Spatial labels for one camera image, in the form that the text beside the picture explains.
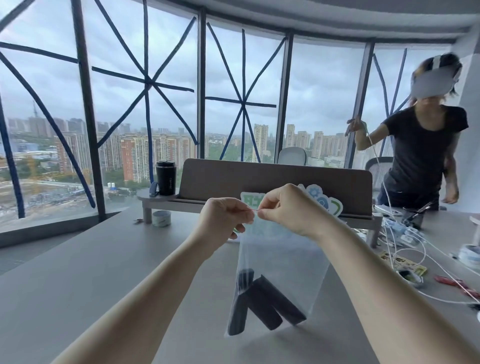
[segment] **office chair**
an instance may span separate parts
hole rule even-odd
[[[380,189],[382,187],[382,181],[384,179],[384,175],[390,170],[393,164],[393,157],[378,157],[370,159],[365,164],[365,170],[370,171],[373,178],[373,196],[376,198],[380,193]]]
[[[304,166],[307,163],[307,153],[302,148],[290,146],[280,150],[278,164],[289,164],[293,166]]]

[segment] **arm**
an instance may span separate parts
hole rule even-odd
[[[361,128],[355,132],[355,145],[357,146],[357,150],[365,150],[384,140],[388,135],[388,128],[385,124],[380,124],[378,128],[371,132],[370,138],[367,136],[365,129]]]
[[[458,183],[456,179],[456,162],[454,158],[454,153],[458,144],[459,137],[460,133],[456,133],[454,135],[454,138],[451,144],[448,146],[445,154],[444,176],[446,182],[446,194],[443,202],[448,204],[454,204],[458,201],[459,198]]]
[[[351,132],[355,132],[355,145],[357,150],[365,150],[372,145],[374,146],[381,140],[385,139],[390,133],[385,124],[380,124],[372,133],[370,133],[370,138],[367,136],[367,131],[365,123],[360,120],[359,117],[351,119],[348,122],[348,128],[345,135]]]
[[[478,363],[478,352],[344,223],[298,187],[269,192],[258,216],[316,241],[342,280],[381,364]]]
[[[52,364],[150,364],[200,265],[250,221],[241,201],[208,200],[188,239]]]

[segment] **hair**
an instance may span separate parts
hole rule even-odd
[[[460,62],[460,58],[455,54],[455,53],[445,53],[442,54],[440,57],[440,67],[447,67],[447,66],[455,66],[457,70],[462,68],[462,63]],[[433,57],[427,58],[424,60],[422,63],[420,63],[420,66],[413,71],[412,73],[412,79],[415,77],[421,75],[424,72],[431,71],[433,67]],[[457,96],[458,94],[455,91],[455,87],[452,88],[452,90],[449,92],[450,96]],[[417,102],[417,99],[412,97],[410,99],[410,106],[415,105]]]

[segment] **wall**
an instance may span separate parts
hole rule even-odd
[[[460,199],[449,210],[480,212],[480,24],[453,46],[464,65],[450,105],[467,111],[469,128],[462,132],[455,153]]]

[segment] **white chair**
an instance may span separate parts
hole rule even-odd
[[[290,146],[280,150],[278,164],[289,164],[292,166],[304,166],[307,163],[307,153],[302,148]]]

